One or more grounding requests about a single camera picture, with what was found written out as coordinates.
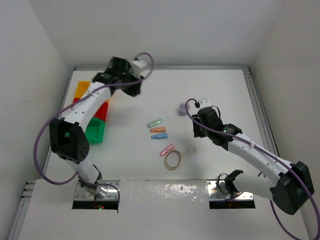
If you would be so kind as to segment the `red plastic bin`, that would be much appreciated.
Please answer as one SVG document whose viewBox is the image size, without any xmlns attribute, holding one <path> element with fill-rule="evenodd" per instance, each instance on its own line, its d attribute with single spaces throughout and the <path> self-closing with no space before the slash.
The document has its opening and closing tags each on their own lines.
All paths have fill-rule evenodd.
<svg viewBox="0 0 320 240">
<path fill-rule="evenodd" d="M 81 101 L 80 103 L 76 104 L 74 107 L 72 107 L 72 109 L 77 109 L 79 110 L 80 107 L 82 107 L 82 105 L 86 102 L 86 100 Z M 102 120 L 103 122 L 106 122 L 107 120 L 107 113 L 108 113 L 108 108 L 109 108 L 109 102 L 105 101 L 100 107 L 99 109 L 96 111 L 96 113 L 94 114 L 94 118 L 97 118 L 99 120 Z"/>
</svg>

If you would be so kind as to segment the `green plastic bin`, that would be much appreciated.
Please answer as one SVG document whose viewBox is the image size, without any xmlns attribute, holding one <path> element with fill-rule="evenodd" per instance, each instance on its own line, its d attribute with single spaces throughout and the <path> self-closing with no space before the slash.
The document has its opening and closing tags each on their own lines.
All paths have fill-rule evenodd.
<svg viewBox="0 0 320 240">
<path fill-rule="evenodd" d="M 96 145 L 101 144 L 104 138 L 106 123 L 98 118 L 93 117 L 85 131 L 83 131 L 81 125 L 76 121 L 63 130 L 63 137 L 66 139 L 71 138 L 72 141 L 78 144 L 90 144 Z"/>
</svg>

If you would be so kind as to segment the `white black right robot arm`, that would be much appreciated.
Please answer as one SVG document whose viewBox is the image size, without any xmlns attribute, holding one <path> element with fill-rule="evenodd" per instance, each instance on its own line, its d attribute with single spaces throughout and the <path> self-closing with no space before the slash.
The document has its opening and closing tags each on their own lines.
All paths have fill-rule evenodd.
<svg viewBox="0 0 320 240">
<path fill-rule="evenodd" d="M 192 115 L 194 137 L 209 138 L 216 146 L 241 157 L 266 176 L 266 179 L 259 180 L 236 169 L 225 177 L 222 184 L 218 184 L 222 193 L 234 196 L 240 192 L 251 192 L 273 201 L 289 215 L 294 215 L 309 199 L 302 185 L 314 194 L 306 164 L 301 161 L 291 163 L 254 144 L 240 128 L 231 123 L 224 124 L 220 112 L 208 101 L 195 106 L 199 110 Z"/>
</svg>

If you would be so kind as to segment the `yellow plastic bin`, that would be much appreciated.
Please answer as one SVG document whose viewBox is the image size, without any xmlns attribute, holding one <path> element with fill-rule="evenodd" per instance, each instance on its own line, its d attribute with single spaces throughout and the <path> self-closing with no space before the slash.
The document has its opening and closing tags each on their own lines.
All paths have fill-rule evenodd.
<svg viewBox="0 0 320 240">
<path fill-rule="evenodd" d="M 73 96 L 73 103 L 77 102 L 88 90 L 90 81 L 79 81 Z"/>
</svg>

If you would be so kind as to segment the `beige masking tape roll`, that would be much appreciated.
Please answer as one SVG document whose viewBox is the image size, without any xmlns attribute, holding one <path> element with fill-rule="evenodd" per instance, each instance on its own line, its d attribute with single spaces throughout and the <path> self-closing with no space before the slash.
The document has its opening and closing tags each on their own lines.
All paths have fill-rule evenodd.
<svg viewBox="0 0 320 240">
<path fill-rule="evenodd" d="M 172 155 L 172 154 L 176 154 L 176 155 L 178 156 L 178 163 L 177 163 L 175 166 L 170 166 L 170 165 L 168 164 L 168 157 L 169 157 L 170 155 Z M 181 160 L 182 160 L 182 156 L 181 156 L 180 152 L 173 149 L 173 150 L 169 151 L 169 152 L 166 154 L 166 156 L 165 156 L 165 158 L 164 158 L 164 165 L 165 165 L 165 167 L 166 167 L 169 171 L 173 171 L 173 170 L 176 170 L 176 169 L 180 166 Z"/>
</svg>

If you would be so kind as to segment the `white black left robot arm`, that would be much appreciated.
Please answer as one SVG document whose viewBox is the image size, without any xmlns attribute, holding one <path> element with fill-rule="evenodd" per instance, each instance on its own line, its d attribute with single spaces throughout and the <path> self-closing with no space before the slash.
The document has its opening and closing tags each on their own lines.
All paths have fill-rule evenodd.
<svg viewBox="0 0 320 240">
<path fill-rule="evenodd" d="M 102 181 L 100 171 L 87 158 L 90 144 L 85 135 L 86 128 L 117 89 L 132 97 L 139 95 L 141 84 L 134 82 L 143 79 L 141 73 L 147 67 L 148 64 L 138 58 L 128 61 L 113 57 L 105 71 L 97 73 L 91 80 L 75 106 L 49 124 L 51 151 L 72 167 L 81 186 L 98 199 L 106 198 L 111 185 Z"/>
</svg>

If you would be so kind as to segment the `orange correction tape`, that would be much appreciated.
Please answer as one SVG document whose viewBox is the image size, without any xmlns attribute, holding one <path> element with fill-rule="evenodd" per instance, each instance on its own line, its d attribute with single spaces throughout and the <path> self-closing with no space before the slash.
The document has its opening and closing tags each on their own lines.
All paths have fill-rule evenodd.
<svg viewBox="0 0 320 240">
<path fill-rule="evenodd" d="M 153 127 L 149 129 L 150 133 L 165 133 L 166 131 L 166 127 Z"/>
</svg>

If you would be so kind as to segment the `pink correction tape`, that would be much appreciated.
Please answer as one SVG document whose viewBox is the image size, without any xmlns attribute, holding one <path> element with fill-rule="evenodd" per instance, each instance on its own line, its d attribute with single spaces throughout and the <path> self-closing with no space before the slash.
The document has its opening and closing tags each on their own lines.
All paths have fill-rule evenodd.
<svg viewBox="0 0 320 240">
<path fill-rule="evenodd" d="M 175 148 L 175 146 L 171 143 L 168 146 L 166 146 L 160 153 L 159 156 L 163 157 L 166 154 L 168 154 L 170 151 L 172 151 Z"/>
</svg>

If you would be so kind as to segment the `blue correction tape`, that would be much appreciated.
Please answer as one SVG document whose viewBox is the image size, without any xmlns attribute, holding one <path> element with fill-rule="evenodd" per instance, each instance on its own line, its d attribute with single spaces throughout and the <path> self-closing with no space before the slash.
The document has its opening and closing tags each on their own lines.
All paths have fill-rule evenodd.
<svg viewBox="0 0 320 240">
<path fill-rule="evenodd" d="M 168 134 L 166 132 L 164 133 L 158 133 L 158 134 L 153 134 L 150 137 L 152 140 L 160 140 L 160 139 L 167 139 L 168 138 Z"/>
</svg>

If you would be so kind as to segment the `clear jar of paper clips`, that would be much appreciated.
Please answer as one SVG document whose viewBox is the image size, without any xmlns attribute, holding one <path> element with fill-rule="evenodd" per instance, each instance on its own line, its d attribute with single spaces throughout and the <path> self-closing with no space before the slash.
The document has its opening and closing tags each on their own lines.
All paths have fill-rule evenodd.
<svg viewBox="0 0 320 240">
<path fill-rule="evenodd" d="M 186 102 L 181 102 L 180 104 L 179 104 L 179 107 L 178 107 L 178 110 L 177 110 L 177 112 L 178 112 L 178 114 L 180 115 L 180 116 L 187 116 L 188 114 L 187 114 L 187 112 L 190 110 L 190 104 L 189 103 L 186 103 Z"/>
</svg>

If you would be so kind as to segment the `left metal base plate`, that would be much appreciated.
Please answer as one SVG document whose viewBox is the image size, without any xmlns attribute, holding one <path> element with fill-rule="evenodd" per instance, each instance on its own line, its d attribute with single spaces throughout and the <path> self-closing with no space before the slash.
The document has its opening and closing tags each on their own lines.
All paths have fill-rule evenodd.
<svg viewBox="0 0 320 240">
<path fill-rule="evenodd" d="M 104 185 L 90 186 L 79 180 L 75 187 L 74 200 L 93 201 L 96 198 L 98 201 L 117 201 L 119 196 L 115 188 L 119 190 L 121 182 L 119 180 L 102 180 L 101 183 Z"/>
</svg>

